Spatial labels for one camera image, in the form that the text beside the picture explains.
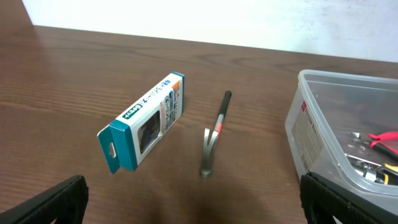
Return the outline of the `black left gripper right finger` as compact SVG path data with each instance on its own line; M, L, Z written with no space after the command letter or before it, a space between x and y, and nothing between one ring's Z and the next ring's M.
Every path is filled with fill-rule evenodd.
M315 172L300 178L300 199L310 224L384 223L397 224L397 215L350 192Z

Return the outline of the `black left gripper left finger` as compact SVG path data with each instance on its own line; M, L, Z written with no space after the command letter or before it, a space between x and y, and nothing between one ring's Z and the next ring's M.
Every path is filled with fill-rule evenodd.
M82 175L74 175L1 213L1 223L82 224L89 188Z

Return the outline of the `stubby yellow black screwdriver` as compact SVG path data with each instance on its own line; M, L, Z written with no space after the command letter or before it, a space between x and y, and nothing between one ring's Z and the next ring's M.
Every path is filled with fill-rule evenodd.
M391 174L390 172L380 172L374 169L358 168L353 166L353 169L362 177L371 182L384 185L395 185L397 186L397 174Z

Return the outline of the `slim black yellow screwdriver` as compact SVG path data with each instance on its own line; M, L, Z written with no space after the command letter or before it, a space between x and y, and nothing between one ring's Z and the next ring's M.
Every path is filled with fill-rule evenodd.
M364 168L374 169L374 170L380 171L380 172L390 172L391 174L397 174L397 166L392 166L389 164L380 165L375 162L371 162L366 159L362 159L360 157L352 156L347 153L345 153L345 156L350 161L352 166L355 166L358 168L363 168L363 169Z

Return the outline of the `red handled pliers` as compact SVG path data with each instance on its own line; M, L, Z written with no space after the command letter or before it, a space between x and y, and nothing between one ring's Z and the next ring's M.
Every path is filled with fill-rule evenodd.
M384 143L385 141L396 141L397 131L388 131L381 134L366 134L359 132L350 132L349 134L353 137L355 142L397 161L397 149Z

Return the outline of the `teal white product box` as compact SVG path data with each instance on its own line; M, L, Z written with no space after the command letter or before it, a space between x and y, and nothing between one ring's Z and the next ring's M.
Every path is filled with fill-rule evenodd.
M137 169L183 115L184 93L185 75L172 72L97 134L112 174Z

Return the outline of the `small hammer black handle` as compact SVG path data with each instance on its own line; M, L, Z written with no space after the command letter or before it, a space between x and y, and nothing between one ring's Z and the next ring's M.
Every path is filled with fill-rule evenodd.
M200 175L204 178L209 178L213 174L213 161L215 157L216 143L220 136L223 121L225 119L231 97L232 92L227 90L224 94L213 132L211 133L210 129L205 128L203 154L200 167Z

